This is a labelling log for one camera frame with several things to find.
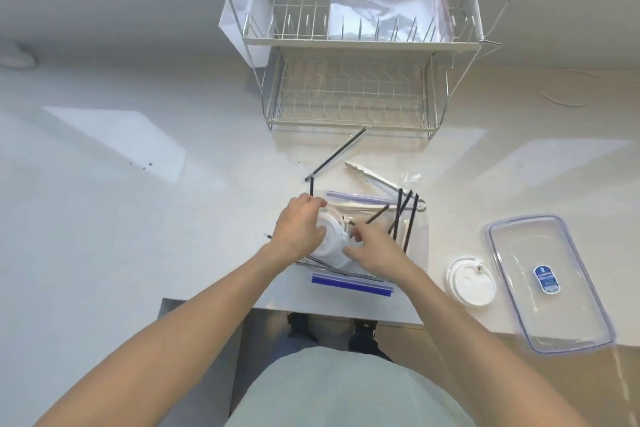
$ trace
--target person's right hand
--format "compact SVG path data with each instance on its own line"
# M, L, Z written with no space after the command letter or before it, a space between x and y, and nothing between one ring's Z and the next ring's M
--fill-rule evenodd
M357 242L363 242L362 247L346 246L342 253L377 277L396 282L404 272L417 267L400 245L376 225L357 223L353 228L353 237Z

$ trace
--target sticker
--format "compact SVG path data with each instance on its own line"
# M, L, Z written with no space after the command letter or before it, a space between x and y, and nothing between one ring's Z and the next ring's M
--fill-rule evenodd
M560 284L556 280L556 276L551 271L551 267L540 265L533 269L533 273L536 274L540 287L545 294L557 294L560 292Z

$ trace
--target shoe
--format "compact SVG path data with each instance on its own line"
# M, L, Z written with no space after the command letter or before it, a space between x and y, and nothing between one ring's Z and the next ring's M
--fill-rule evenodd
M313 342L318 342L318 338L316 337L316 335L309 330L310 323L308 314L302 314L301 312L292 312L287 316L287 322L291 327L289 337L302 335L303 337Z
M377 321L366 321L364 319L355 319L354 320L354 331L353 335L364 334L371 338L376 336L376 326L378 326Z

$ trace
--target white countertop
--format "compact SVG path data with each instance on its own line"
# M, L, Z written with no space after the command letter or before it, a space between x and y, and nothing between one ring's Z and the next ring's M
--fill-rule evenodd
M307 189L303 177L344 141L268 131L241 62L176 66L0 71L2 425L34 422L153 321L162 298L189 298L250 257ZM428 261L422 248L412 255L440 285L460 256L489 262L486 223L557 214L619 342L640 346L640 91L614 90L639 81L477 67L431 142L365 136L316 188L357 189L345 158L390 180L421 174L413 188L428 206ZM563 107L541 89L595 101ZM419 322L402 292L315 286L296 267L257 306ZM515 331L502 293L473 314Z

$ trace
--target clear food container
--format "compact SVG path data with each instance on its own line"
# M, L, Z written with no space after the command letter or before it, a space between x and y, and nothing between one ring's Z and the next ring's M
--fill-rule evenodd
M615 331L557 216L525 216L484 229L526 342L553 355L613 344Z

